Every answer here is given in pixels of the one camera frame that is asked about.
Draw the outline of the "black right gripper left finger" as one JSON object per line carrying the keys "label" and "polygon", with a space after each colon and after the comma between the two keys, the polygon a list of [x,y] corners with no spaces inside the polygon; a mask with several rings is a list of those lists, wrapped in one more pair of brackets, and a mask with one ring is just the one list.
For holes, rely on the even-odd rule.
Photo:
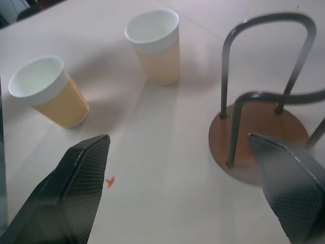
{"label": "black right gripper left finger", "polygon": [[102,197],[107,134],[70,147],[32,191],[0,244],[87,244]]}

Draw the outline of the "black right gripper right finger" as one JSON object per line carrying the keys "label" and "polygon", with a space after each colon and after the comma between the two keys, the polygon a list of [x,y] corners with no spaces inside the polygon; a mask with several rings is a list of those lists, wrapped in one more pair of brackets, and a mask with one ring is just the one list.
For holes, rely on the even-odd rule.
{"label": "black right gripper right finger", "polygon": [[250,133],[264,196],[291,244],[325,244],[325,168],[302,146]]}

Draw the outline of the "ribbed tan paper cup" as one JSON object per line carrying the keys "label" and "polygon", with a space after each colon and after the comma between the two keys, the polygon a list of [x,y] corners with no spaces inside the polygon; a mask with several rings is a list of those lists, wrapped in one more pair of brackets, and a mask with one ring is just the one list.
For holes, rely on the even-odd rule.
{"label": "ribbed tan paper cup", "polygon": [[45,56],[22,67],[11,78],[10,94],[59,126],[70,129],[83,123],[89,106],[58,56]]}
{"label": "ribbed tan paper cup", "polygon": [[138,15],[124,33],[149,82],[169,85],[179,80],[179,16],[175,12],[155,10]]}

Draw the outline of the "dark chair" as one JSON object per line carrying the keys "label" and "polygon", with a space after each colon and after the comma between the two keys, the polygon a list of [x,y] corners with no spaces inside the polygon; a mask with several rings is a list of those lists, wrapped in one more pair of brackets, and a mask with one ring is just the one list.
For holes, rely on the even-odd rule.
{"label": "dark chair", "polygon": [[0,0],[0,29],[66,0]]}

